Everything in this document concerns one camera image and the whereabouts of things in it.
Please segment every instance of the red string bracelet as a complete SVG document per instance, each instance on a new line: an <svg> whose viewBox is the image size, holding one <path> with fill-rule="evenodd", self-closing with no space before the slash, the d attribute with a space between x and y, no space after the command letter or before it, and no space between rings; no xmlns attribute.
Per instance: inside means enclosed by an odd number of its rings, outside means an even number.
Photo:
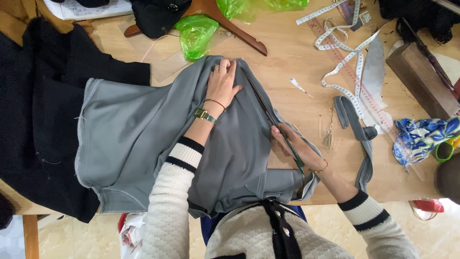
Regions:
<svg viewBox="0 0 460 259"><path fill-rule="evenodd" d="M220 106L222 106L222 107L224 108L224 112L226 111L225 106L223 106L223 105L222 105L220 102L218 102L218 101L215 101L215 100L213 100L213 99L205 99L204 101L213 101L213 102L219 104Z"/></svg>

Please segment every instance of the wooden hanger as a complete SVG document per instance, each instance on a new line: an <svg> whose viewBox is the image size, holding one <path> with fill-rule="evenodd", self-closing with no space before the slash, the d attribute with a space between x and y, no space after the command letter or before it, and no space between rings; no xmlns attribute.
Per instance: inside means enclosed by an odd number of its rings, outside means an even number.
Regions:
<svg viewBox="0 0 460 259"><path fill-rule="evenodd" d="M262 55L267 56L267 48L265 45L257 41L254 37L244 32L242 29L238 28L231 21L229 21L225 16L220 12L217 7L216 0L193 0L189 9L184 13L182 17L204 14L209 18L215 20L222 26L224 29L233 33L235 36L240 38L242 41L246 42L248 45L253 47L255 50L259 51ZM125 30L125 37L134 36L139 34L141 31L137 25L131 25Z"/></svg>

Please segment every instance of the woman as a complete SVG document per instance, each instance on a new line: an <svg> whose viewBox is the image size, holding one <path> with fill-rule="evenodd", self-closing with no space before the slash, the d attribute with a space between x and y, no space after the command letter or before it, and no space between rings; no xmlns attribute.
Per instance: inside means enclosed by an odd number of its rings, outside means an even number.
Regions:
<svg viewBox="0 0 460 259"><path fill-rule="evenodd" d="M206 99L210 100L204 102L203 110L214 119L218 120L242 89L240 85L233 87L235 70L236 61L230 64L223 59L209 77ZM207 119L195 119L162 166L149 197L143 259L189 257L187 191L213 126ZM368 244L369 258L419 257L417 248L386 210L336 174L287 125L279 127L305 163L305 172L308 169L316 172L362 235ZM285 155L292 155L275 126L271 133ZM210 224L203 224L206 220L202 220L207 242L205 258L352 258L343 248L315 234L302 217L305 216L301 209L264 200L221 213Z"/></svg>

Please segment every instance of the woman's left hand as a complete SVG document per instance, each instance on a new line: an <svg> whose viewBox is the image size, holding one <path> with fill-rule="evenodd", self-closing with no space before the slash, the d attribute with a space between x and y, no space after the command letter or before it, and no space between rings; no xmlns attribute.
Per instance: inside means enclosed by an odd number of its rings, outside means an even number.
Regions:
<svg viewBox="0 0 460 259"><path fill-rule="evenodd" d="M227 108L227 106L230 105L235 94L243 89L243 86L241 85L233 87L235 71L236 60L230 64L228 59L223 59L220 61L220 65L216 65L214 67L214 70L209 76L206 99L212 99L223 105L222 107L213 101L205 102L203 108L205 108L213 117L215 117L213 113L216 116L220 115L220 113L224 110L224 107Z"/></svg>

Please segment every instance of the handwritten notes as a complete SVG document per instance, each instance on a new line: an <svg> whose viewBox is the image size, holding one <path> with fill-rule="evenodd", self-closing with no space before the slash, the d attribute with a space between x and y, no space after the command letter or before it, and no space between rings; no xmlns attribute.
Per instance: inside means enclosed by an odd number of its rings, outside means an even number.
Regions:
<svg viewBox="0 0 460 259"><path fill-rule="evenodd" d="M132 13L129 0L110 0L108 5L97 8L86 8L75 0L65 0L64 3L55 3L44 0L46 6L58 18L63 20L87 20L111 17Z"/></svg>

